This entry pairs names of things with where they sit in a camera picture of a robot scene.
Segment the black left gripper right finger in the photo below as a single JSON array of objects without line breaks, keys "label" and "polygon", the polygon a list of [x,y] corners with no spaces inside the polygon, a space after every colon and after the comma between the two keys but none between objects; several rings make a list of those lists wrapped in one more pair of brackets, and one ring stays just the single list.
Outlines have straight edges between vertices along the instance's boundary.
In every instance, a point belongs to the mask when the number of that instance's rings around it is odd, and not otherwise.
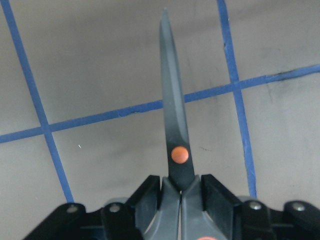
[{"label": "black left gripper right finger", "polygon": [[201,176],[203,208],[228,240],[318,240],[320,210],[300,200],[274,210],[240,200],[213,175]]}]

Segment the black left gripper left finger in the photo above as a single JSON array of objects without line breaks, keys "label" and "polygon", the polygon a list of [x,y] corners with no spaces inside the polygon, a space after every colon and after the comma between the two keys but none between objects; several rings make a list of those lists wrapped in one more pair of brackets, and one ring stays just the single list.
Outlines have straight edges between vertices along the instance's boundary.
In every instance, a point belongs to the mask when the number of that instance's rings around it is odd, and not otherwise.
[{"label": "black left gripper left finger", "polygon": [[87,212],[83,204],[58,206],[27,240],[142,240],[160,205],[160,177],[150,175],[124,203]]}]

